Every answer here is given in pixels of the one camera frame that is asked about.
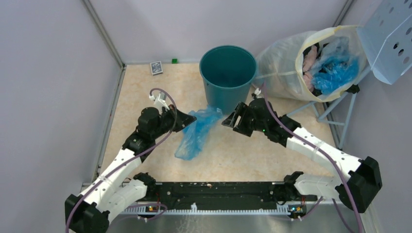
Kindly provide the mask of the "blue plastic trash bag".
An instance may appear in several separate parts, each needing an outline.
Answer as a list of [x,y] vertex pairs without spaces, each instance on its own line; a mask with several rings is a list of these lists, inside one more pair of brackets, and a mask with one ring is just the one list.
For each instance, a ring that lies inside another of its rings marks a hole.
[[223,117],[222,110],[212,106],[198,111],[190,111],[189,114],[196,117],[196,120],[183,129],[183,138],[174,153],[176,158],[185,161],[190,161],[199,155],[210,130]]

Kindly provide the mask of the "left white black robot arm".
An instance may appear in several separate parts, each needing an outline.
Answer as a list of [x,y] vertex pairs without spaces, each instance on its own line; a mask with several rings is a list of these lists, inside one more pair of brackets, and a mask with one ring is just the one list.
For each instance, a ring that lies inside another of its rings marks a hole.
[[140,166],[148,155],[173,132],[179,132],[196,121],[195,116],[179,111],[173,105],[147,107],[141,111],[136,129],[125,140],[109,167],[78,195],[65,201],[66,232],[105,233],[113,220],[133,202],[154,198],[154,185],[132,180],[121,184]]

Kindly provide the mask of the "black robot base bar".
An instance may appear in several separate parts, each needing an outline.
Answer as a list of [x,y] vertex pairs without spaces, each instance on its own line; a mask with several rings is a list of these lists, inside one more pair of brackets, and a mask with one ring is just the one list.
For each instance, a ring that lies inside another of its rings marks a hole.
[[162,203],[169,210],[274,210],[289,201],[317,201],[279,182],[163,182],[151,184],[138,201]]

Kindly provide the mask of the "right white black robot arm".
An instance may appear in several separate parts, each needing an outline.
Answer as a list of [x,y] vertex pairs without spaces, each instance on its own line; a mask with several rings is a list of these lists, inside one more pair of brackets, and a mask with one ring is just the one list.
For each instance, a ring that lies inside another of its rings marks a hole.
[[245,136],[262,132],[270,141],[308,157],[333,174],[329,177],[295,172],[297,177],[285,186],[285,194],[291,200],[303,195],[323,196],[365,213],[382,188],[377,160],[370,156],[361,159],[331,146],[287,115],[278,116],[264,98],[249,104],[240,102],[222,125]]

